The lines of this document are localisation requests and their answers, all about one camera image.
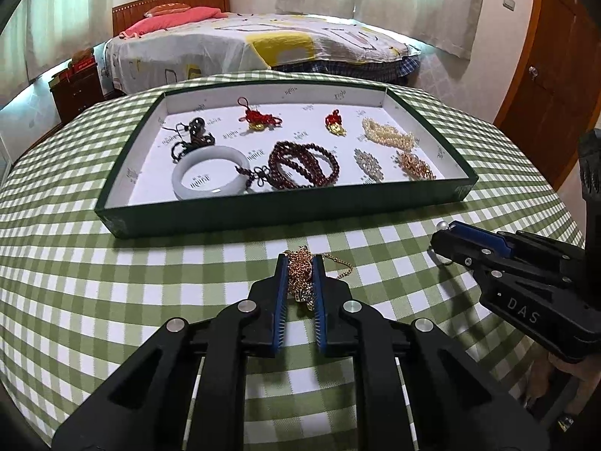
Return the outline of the wall light switch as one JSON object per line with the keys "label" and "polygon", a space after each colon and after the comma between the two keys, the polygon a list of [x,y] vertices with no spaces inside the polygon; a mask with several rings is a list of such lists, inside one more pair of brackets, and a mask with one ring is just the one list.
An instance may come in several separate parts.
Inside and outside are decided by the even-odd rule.
{"label": "wall light switch", "polygon": [[509,11],[515,10],[515,0],[503,0],[502,6]]}

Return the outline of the red boxes on nightstand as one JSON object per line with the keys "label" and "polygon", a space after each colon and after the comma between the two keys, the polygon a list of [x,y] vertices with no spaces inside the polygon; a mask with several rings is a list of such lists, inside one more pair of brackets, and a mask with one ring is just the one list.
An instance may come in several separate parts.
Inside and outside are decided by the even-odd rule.
{"label": "red boxes on nightstand", "polygon": [[52,76],[49,82],[50,88],[53,88],[53,86],[56,86],[57,83],[60,83],[62,80],[71,79],[76,73],[95,64],[96,58],[92,47],[77,51],[67,63],[66,69],[62,69]]}

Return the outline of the brown wooden door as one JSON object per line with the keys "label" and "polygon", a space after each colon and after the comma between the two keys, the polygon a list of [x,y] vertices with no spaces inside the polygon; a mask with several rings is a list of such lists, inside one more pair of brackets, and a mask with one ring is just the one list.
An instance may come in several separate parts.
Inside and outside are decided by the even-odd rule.
{"label": "brown wooden door", "polygon": [[527,37],[494,124],[554,189],[600,113],[600,27],[582,0],[533,0]]}

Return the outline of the pink pillow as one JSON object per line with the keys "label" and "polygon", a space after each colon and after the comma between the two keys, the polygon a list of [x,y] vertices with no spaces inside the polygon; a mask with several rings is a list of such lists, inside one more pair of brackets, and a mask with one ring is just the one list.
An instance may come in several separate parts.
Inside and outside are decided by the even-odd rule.
{"label": "pink pillow", "polygon": [[122,30],[118,37],[120,39],[140,38],[143,35],[157,32],[157,30],[169,30],[172,27],[184,26],[188,23],[200,23],[212,18],[224,18],[227,14],[219,8],[198,6],[191,7],[186,11],[170,12],[155,17],[145,17],[132,26]]}

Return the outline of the bed with patterned sheet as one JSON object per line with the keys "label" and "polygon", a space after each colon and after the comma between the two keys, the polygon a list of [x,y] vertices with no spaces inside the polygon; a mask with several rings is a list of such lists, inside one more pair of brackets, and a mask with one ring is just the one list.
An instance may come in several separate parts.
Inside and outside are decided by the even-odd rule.
{"label": "bed with patterned sheet", "polygon": [[103,50],[103,71],[126,95],[197,77],[256,70],[318,72],[403,83],[420,66],[408,38],[356,20],[236,14],[142,34],[126,30]]}

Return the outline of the rose gold pearl brooch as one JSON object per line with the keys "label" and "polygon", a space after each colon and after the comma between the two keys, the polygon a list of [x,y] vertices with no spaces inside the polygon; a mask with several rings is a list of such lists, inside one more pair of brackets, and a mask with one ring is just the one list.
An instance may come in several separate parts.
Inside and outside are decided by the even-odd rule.
{"label": "rose gold pearl brooch", "polygon": [[396,161],[401,170],[413,180],[435,180],[436,175],[433,173],[429,164],[420,159],[414,153],[397,152]]}

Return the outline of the dark green tray box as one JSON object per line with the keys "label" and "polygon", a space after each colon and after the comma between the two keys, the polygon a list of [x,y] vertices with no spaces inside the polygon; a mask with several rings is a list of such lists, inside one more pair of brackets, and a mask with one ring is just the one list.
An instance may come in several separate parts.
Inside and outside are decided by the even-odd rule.
{"label": "dark green tray box", "polygon": [[[263,132],[239,122],[253,109],[282,119]],[[324,119],[338,109],[345,136]],[[174,167],[212,145],[249,160],[246,191],[179,200]],[[379,161],[375,182],[355,163],[360,149]],[[413,180],[397,152],[427,162],[435,180]],[[101,190],[96,214],[118,238],[282,226],[394,213],[463,200],[478,176],[442,133],[393,86],[260,79],[160,93],[126,141]]]}

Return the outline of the red patterned pillow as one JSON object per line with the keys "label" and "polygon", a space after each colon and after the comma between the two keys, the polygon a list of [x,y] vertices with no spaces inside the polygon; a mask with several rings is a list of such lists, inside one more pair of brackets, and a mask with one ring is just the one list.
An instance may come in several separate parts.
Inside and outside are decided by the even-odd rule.
{"label": "red patterned pillow", "polygon": [[156,5],[143,14],[144,18],[161,17],[162,15],[182,13],[190,10],[190,6],[184,3],[164,3]]}

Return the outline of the small red gold charm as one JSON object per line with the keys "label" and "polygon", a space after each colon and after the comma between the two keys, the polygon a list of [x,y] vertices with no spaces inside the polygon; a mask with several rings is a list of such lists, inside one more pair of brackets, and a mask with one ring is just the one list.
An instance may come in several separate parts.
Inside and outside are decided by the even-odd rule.
{"label": "small red gold charm", "polygon": [[338,109],[334,109],[324,119],[325,127],[331,135],[345,136],[346,130],[342,124],[342,118]]}

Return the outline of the pale jade bangle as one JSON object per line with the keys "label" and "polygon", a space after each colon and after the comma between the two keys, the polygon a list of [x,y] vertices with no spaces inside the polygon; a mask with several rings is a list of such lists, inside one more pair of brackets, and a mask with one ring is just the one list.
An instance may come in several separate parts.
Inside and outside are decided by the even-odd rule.
{"label": "pale jade bangle", "polygon": [[246,191],[249,160],[237,149],[212,145],[184,156],[174,167],[172,189],[179,200],[231,197]]}

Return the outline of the dark wooden nightstand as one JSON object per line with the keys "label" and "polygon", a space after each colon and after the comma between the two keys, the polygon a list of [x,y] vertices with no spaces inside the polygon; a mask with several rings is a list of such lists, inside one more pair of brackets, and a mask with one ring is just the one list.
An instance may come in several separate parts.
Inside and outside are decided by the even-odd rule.
{"label": "dark wooden nightstand", "polygon": [[64,69],[53,77],[49,86],[62,125],[105,99],[96,63],[77,72]]}

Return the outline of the green white checkered tablecloth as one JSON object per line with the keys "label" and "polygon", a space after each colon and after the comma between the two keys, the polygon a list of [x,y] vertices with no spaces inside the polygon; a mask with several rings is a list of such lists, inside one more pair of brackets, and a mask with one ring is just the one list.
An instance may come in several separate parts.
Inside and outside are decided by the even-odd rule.
{"label": "green white checkered tablecloth", "polygon": [[94,208],[118,153],[160,97],[94,106],[17,163],[1,189],[1,381],[44,440],[172,316],[210,318],[304,244],[353,264],[352,294],[404,322],[426,316],[512,393],[531,339],[485,310],[472,277],[426,252],[440,220],[528,230],[573,244],[583,233],[527,158],[491,124],[400,88],[476,170],[461,203],[368,219],[121,241]]}

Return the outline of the red knot gold charm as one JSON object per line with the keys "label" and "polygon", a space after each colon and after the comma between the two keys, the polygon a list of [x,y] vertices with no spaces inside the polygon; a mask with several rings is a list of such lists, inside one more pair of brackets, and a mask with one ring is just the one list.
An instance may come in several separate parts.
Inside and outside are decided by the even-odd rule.
{"label": "red knot gold charm", "polygon": [[239,118],[239,122],[246,122],[251,132],[263,132],[266,129],[273,129],[282,124],[280,117],[272,114],[263,114],[259,110],[253,109],[246,97],[239,97],[236,103],[245,109],[245,115]]}

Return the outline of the left white curtain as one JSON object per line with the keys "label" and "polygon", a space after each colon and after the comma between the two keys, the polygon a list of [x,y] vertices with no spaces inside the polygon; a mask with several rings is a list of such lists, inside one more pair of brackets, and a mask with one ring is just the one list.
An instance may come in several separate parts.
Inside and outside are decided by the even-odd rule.
{"label": "left white curtain", "polygon": [[112,0],[21,0],[1,30],[1,104],[112,35]]}

